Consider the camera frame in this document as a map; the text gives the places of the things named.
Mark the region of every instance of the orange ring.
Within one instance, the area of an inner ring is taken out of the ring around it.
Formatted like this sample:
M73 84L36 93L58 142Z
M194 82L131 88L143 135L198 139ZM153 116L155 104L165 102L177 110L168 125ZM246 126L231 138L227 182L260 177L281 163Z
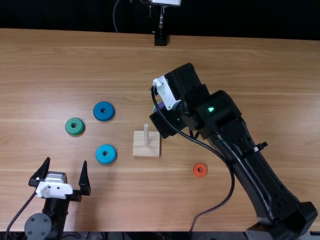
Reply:
M193 173L196 175L198 178L202 178L208 173L208 168L206 165L203 163L197 163L193 167Z

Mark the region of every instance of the blue donut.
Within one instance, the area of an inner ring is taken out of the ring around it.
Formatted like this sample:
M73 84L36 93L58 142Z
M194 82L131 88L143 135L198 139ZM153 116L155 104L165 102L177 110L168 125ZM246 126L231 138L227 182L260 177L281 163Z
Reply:
M94 117L102 122L112 119L115 113L115 108L107 101L101 101L93 108Z
M96 150L95 157L101 164L111 164L116 159L117 152L111 145L101 145Z

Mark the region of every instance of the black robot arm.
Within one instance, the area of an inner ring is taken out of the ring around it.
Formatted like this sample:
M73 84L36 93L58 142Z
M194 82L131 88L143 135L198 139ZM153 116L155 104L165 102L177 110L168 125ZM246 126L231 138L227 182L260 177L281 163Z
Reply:
M64 233L70 201L81 202L82 195L89 196L91 187L87 161L84 161L79 179L80 190L72 189L64 172L49 171L50 158L29 180L38 196L45 199L42 213L33 214L24 225L28 240L60 240Z
M294 240L304 234L318 213L284 186L261 154L267 143L255 144L241 112L224 91L209 94L188 63L153 81L164 106L160 109L176 129L198 130L215 146L248 194L259 222L247 230L249 239ZM158 111L150 119L163 138L176 131Z

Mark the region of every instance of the wooden table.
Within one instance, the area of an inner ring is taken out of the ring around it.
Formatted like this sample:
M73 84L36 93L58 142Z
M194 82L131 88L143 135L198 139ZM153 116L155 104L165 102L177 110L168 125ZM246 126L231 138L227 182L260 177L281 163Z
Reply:
M300 201L320 210L320 42L171 36L155 47L152 35L0 30L0 230L34 191L31 175L46 157L78 188L88 162L91 196L69 207L65 231L188 231L193 217L225 198L227 168L216 156L176 135L162 140L160 158L134 158L133 133L149 120L152 80L190 62L211 93L227 91L253 139L268 142L266 160ZM100 101L115 107L112 121L93 116ZM69 118L86 125L65 131ZM100 165L97 147L117 149ZM208 175L196 178L193 166ZM13 225L41 212L35 198ZM258 220L239 182L231 200L201 217L196 231L243 231ZM319 218L311 230L320 229Z

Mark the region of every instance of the green donut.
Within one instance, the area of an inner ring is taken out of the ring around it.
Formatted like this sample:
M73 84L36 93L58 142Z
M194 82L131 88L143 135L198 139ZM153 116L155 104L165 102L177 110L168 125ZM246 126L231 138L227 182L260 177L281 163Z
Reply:
M83 133L85 124L81 119L73 117L65 123L65 130L68 134L77 136Z

